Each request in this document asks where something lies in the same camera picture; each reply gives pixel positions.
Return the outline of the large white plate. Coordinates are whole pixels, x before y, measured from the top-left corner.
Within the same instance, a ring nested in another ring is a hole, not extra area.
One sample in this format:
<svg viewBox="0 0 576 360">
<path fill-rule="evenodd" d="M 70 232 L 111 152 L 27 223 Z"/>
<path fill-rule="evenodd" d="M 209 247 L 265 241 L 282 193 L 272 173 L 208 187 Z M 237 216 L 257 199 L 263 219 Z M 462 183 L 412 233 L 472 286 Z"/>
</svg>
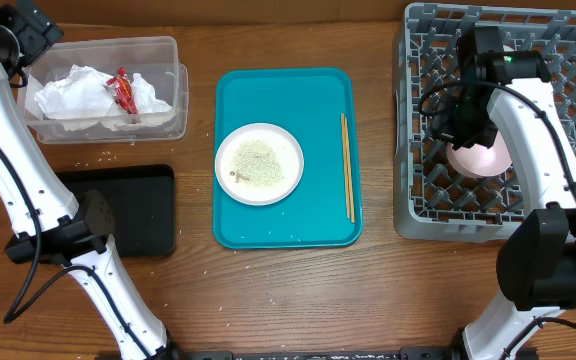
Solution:
<svg viewBox="0 0 576 360">
<path fill-rule="evenodd" d="M 287 130 L 252 123 L 228 134 L 217 148 L 216 181 L 232 199 L 266 206 L 288 197 L 305 167 L 302 148 Z"/>
</svg>

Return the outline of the white napkin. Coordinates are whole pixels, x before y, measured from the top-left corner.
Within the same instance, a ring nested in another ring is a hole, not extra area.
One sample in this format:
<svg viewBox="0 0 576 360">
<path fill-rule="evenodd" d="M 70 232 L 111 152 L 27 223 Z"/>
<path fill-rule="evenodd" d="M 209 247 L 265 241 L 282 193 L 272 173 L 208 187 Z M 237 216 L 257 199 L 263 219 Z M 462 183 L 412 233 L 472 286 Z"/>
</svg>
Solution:
<svg viewBox="0 0 576 360">
<path fill-rule="evenodd" d="M 34 95 L 43 114 L 51 120 L 65 120 L 66 131 L 90 128 L 100 117 L 117 115 L 117 104 L 105 88 L 111 75 L 92 67 L 73 65 L 69 75 L 48 82 Z"/>
<path fill-rule="evenodd" d="M 112 131 L 134 131 L 148 127 L 158 127 L 169 122 L 172 106 L 156 97 L 153 85 L 143 79 L 140 73 L 133 74 L 131 83 L 139 116 L 135 119 L 102 120 L 101 124 Z"/>
</svg>

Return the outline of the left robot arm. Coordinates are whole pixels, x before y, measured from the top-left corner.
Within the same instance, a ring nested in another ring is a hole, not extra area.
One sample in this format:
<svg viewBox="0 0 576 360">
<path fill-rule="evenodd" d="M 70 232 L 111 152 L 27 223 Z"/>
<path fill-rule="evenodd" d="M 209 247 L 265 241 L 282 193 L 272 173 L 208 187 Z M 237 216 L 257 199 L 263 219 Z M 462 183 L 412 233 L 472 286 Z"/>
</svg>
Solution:
<svg viewBox="0 0 576 360">
<path fill-rule="evenodd" d="M 14 236 L 6 253 L 29 273 L 4 317 L 11 323 L 34 302 L 26 295 L 41 263 L 61 266 L 113 334 L 124 359 L 183 359 L 169 331 L 148 308 L 117 252 L 114 216 L 100 192 L 75 196 L 47 163 L 16 106 L 14 76 L 23 76 L 63 36 L 33 2 L 0 6 L 0 198 Z"/>
</svg>

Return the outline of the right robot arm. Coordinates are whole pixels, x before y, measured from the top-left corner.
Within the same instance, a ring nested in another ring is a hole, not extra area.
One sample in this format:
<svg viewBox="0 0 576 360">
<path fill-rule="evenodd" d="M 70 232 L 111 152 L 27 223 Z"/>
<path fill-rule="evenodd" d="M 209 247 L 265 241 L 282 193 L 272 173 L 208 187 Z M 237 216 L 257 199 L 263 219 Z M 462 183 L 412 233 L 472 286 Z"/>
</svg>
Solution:
<svg viewBox="0 0 576 360">
<path fill-rule="evenodd" d="M 498 294 L 457 341 L 464 359 L 516 359 L 544 323 L 576 308 L 576 156 L 539 52 L 505 50 L 496 27 L 472 28 L 456 51 L 460 92 L 440 105 L 432 132 L 455 148 L 502 137 L 525 212 L 498 253 Z"/>
</svg>

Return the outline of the wooden chopstick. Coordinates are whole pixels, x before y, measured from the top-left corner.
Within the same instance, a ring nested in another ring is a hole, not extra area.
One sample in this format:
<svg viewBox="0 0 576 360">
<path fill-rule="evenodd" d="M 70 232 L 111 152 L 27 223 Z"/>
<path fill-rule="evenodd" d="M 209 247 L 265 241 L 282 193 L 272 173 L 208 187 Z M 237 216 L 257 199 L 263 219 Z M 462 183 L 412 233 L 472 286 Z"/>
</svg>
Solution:
<svg viewBox="0 0 576 360">
<path fill-rule="evenodd" d="M 345 198 L 346 198 L 346 214 L 347 218 L 351 219 L 351 207 L 350 207 L 350 190 L 348 185 L 348 165 L 347 165 L 347 150 L 346 150 L 346 122 L 345 115 L 341 113 L 341 133 L 342 133 L 342 154 L 343 154 L 343 166 L 344 166 L 344 188 L 345 188 Z"/>
<path fill-rule="evenodd" d="M 345 165 L 346 165 L 346 180 L 348 192 L 348 213 L 351 223 L 355 223 L 355 208 L 354 208 L 354 189 L 352 179 L 352 163 L 350 156 L 350 143 L 349 143 L 349 128 L 348 119 L 345 114 L 342 114 L 342 125 L 344 132 L 344 149 L 345 149 Z"/>
</svg>

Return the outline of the red sauce packet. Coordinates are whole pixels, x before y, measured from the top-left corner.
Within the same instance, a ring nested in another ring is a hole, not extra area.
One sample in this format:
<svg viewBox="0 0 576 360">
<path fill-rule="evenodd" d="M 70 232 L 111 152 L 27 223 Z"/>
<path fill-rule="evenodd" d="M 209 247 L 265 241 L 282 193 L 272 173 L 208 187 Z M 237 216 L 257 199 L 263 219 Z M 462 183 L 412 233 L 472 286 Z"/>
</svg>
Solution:
<svg viewBox="0 0 576 360">
<path fill-rule="evenodd" d="M 116 75 L 106 81 L 105 88 L 112 95 L 115 103 L 127 114 L 138 113 L 132 86 L 124 67 L 120 67 Z"/>
</svg>

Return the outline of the small pink plate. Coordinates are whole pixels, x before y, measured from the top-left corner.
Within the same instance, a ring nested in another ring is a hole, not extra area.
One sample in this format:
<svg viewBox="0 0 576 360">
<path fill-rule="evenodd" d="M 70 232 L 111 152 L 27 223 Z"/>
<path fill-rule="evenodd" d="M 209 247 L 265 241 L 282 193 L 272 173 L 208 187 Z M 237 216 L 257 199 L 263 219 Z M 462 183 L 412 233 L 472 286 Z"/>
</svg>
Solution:
<svg viewBox="0 0 576 360">
<path fill-rule="evenodd" d="M 446 155 L 449 164 L 461 175 L 470 178 L 494 177 L 504 173 L 512 164 L 510 154 L 500 132 L 490 148 L 474 144 L 458 150 L 448 144 Z"/>
</svg>

